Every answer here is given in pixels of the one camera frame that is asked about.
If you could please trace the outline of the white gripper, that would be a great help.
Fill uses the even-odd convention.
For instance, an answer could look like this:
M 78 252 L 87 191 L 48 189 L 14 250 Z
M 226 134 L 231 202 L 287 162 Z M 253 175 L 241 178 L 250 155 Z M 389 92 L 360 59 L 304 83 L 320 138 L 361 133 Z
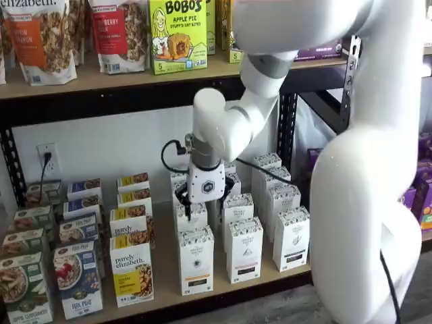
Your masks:
M 188 221 L 191 220 L 191 203 L 206 203 L 217 200 L 218 215 L 222 214 L 223 204 L 234 187 L 234 180 L 225 176 L 223 162 L 210 171 L 200 169 L 189 163 L 189 175 L 184 182 L 175 190 L 175 196 L 179 203 L 185 208 Z

